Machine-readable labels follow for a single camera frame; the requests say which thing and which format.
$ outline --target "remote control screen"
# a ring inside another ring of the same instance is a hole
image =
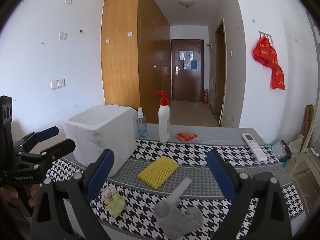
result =
[[[253,140],[253,138],[250,136],[250,134],[245,134],[244,135],[248,140]]]

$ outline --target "doorway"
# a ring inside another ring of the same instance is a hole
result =
[[[172,100],[202,102],[204,41],[171,40]]]
[[[226,90],[226,40],[224,20],[220,22],[216,30],[216,82],[214,92],[213,114],[221,124],[224,96]]]

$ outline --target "light switch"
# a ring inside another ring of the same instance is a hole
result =
[[[53,80],[53,81],[51,81],[51,89],[52,90],[56,90],[56,89],[58,89],[59,88],[59,86],[58,86],[58,80]]]
[[[58,80],[58,87],[59,88],[64,88],[66,86],[66,81],[65,81],[65,79],[63,78],[63,79],[59,79]]]
[[[72,0],[66,0],[66,4],[71,4]]]
[[[60,33],[59,34],[59,40],[65,41],[67,39],[67,34],[66,33]]]

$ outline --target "hook rack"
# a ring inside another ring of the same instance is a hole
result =
[[[273,47],[273,48],[275,47],[275,46],[273,45],[273,39],[272,39],[272,36],[271,36],[270,34],[264,33],[264,32],[260,32],[260,31],[259,31],[259,33],[260,33],[260,37],[263,35],[263,36],[265,36],[266,38],[268,38],[269,42],[270,42],[270,40],[271,40],[272,47]]]

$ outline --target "floor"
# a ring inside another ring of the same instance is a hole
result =
[[[213,126],[218,122],[213,116],[209,105],[201,102],[172,101],[171,124],[190,126]]]

